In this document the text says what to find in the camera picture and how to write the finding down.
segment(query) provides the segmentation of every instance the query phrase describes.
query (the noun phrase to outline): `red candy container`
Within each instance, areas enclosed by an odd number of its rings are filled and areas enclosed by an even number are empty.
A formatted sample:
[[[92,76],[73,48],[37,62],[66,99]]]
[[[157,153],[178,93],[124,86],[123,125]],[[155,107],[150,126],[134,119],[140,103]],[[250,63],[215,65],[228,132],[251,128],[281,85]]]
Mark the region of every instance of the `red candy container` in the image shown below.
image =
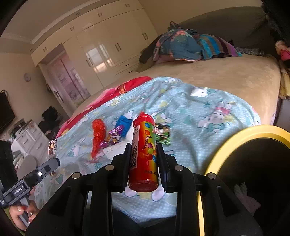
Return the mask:
[[[151,192],[159,185],[155,122],[150,115],[141,112],[133,126],[129,187],[136,192]]]
[[[94,158],[99,152],[99,145],[106,137],[106,126],[101,119],[94,120],[92,122],[94,131],[92,158]]]

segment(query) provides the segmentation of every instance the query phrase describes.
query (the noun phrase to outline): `beige mattress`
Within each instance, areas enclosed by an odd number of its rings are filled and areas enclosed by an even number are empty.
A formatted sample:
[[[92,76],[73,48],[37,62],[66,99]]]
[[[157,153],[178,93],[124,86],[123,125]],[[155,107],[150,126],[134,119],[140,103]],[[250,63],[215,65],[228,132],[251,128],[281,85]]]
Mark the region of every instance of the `beige mattress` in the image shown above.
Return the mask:
[[[139,76],[174,77],[197,87],[209,87],[232,93],[254,107],[262,124],[270,124],[276,111],[281,78],[278,63],[274,59],[243,55],[242,57],[214,58],[195,63],[167,62],[155,65],[141,73],[131,74],[107,88],[116,87]],[[102,91],[83,102],[73,116],[81,113]]]

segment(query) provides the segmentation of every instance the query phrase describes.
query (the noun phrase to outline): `green snack package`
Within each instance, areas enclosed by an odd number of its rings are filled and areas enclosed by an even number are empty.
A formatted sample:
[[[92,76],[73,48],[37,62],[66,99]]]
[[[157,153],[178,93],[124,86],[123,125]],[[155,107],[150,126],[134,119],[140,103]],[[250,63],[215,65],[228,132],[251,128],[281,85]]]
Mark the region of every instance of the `green snack package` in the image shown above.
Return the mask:
[[[170,145],[170,128],[168,125],[155,124],[156,142]]]

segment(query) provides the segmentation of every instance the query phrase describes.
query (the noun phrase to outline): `yellow ring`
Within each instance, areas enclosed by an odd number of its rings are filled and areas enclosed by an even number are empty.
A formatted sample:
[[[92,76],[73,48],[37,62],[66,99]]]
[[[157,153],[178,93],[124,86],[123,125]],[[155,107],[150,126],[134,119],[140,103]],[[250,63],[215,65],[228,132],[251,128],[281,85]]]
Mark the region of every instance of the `yellow ring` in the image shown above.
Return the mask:
[[[286,130],[272,125],[259,125],[244,129],[226,141],[217,151],[210,162],[205,175],[213,172],[218,174],[226,159],[242,144],[257,138],[271,138],[280,141],[290,149],[290,133]],[[204,219],[200,193],[197,196],[198,215],[200,220],[200,236],[204,236]]]

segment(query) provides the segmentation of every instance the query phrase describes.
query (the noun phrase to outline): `orange candy bag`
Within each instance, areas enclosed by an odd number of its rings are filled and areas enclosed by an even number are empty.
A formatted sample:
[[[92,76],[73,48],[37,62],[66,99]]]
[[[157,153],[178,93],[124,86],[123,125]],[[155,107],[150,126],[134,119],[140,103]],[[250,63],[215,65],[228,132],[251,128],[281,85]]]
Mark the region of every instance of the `orange candy bag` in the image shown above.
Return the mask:
[[[94,158],[99,152],[99,145],[106,137],[106,126],[101,119],[96,119],[92,122],[94,131],[92,158]]]

